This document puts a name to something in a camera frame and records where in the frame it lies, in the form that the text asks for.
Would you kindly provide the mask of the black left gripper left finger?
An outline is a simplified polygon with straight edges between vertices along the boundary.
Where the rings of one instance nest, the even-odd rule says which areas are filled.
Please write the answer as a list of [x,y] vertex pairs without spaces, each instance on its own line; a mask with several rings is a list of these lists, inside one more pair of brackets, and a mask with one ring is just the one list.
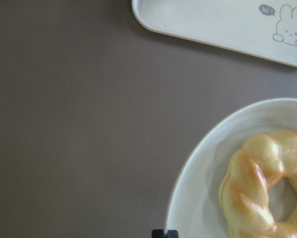
[[165,238],[165,233],[162,229],[152,230],[151,238]]

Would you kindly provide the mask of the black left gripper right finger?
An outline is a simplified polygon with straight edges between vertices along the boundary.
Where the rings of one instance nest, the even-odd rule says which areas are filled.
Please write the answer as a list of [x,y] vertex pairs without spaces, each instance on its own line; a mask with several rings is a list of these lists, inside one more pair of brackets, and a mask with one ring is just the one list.
[[178,238],[177,230],[167,230],[166,238]]

